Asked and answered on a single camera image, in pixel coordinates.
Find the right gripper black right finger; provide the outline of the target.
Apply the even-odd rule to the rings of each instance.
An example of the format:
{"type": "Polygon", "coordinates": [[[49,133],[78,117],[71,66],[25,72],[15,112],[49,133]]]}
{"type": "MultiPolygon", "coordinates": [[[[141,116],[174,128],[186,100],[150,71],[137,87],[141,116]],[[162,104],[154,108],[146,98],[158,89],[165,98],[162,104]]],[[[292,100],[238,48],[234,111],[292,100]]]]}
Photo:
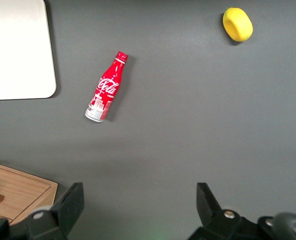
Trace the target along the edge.
{"type": "Polygon", "coordinates": [[[190,240],[259,240],[258,227],[233,210],[220,207],[209,186],[198,183],[196,207],[202,226],[190,240]]]}

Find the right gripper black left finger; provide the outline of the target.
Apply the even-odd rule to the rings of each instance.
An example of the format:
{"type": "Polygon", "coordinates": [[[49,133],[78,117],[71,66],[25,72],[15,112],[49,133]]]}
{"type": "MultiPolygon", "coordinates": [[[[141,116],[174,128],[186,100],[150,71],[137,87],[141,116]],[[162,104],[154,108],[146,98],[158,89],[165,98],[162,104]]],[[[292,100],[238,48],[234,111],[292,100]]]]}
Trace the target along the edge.
{"type": "Polygon", "coordinates": [[[49,209],[34,211],[27,220],[28,240],[66,240],[84,209],[83,183],[74,183],[49,209]]]}

